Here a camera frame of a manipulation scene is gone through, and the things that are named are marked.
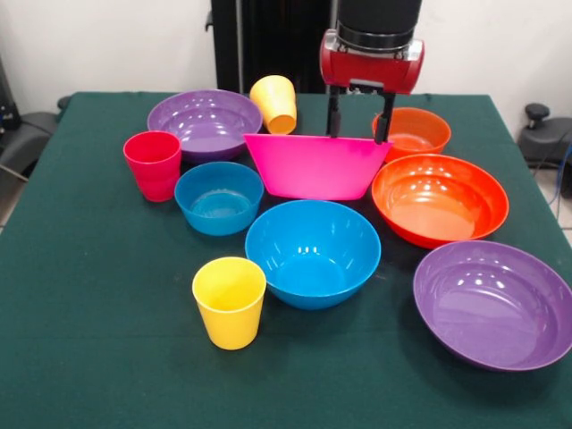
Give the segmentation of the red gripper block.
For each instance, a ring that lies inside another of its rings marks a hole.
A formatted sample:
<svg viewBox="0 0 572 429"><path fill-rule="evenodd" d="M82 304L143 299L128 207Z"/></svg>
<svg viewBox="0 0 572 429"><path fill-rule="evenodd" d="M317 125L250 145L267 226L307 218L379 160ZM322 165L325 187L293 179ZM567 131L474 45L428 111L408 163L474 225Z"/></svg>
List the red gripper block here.
<svg viewBox="0 0 572 429"><path fill-rule="evenodd" d="M411 42L402 57L370 55L359 51L341 51L335 43L323 42L320 68L324 83L329 85L326 134L337 138L341 126L340 88L351 84L383 86L383 110L375 122L374 142L382 144L389 135L395 94L410 94L414 89L425 59L425 44Z"/></svg>

